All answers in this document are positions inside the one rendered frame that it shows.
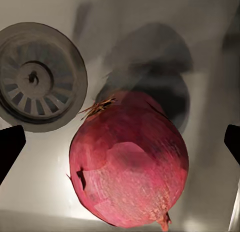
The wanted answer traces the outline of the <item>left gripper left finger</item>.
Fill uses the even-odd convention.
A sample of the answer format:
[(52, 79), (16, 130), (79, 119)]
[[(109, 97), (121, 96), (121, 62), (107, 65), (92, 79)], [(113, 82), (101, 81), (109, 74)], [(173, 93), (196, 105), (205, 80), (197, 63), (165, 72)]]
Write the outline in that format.
[(0, 185), (25, 144), (26, 137), (21, 125), (0, 130)]

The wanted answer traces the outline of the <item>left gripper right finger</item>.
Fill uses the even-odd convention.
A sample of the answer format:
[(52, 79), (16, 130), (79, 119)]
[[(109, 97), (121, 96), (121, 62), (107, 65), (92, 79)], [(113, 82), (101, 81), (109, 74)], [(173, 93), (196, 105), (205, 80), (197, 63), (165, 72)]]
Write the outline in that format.
[(240, 165), (240, 127), (228, 125), (224, 143)]

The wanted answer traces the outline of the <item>vidalia onion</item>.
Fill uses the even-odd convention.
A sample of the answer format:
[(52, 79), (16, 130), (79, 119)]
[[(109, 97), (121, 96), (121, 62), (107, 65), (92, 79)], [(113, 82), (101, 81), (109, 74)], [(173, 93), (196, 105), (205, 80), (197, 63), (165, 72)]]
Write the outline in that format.
[(91, 109), (69, 149), (70, 176), (83, 207), (102, 221), (131, 228), (157, 221), (168, 232), (169, 210), (184, 189), (189, 156), (173, 122), (154, 106)]

